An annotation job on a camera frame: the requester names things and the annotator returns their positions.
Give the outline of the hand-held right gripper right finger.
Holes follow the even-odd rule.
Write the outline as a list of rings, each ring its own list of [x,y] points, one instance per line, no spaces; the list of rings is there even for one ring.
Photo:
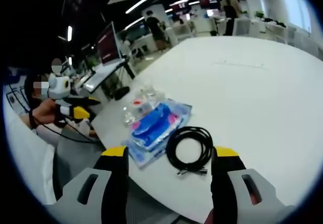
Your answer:
[[[281,223],[295,210],[277,197],[275,187],[238,153],[216,146],[211,155],[214,223]]]

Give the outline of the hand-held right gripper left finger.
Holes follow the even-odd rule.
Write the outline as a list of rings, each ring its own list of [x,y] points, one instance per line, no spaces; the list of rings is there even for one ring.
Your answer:
[[[128,180],[128,147],[111,147],[93,168],[67,182],[61,198],[45,208],[57,223],[126,223]]]

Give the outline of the person's left hand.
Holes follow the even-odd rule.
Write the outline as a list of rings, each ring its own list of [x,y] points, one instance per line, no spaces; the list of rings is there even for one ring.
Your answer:
[[[56,103],[52,99],[44,100],[37,108],[30,113],[30,123],[33,128],[38,125],[54,123],[56,118]]]

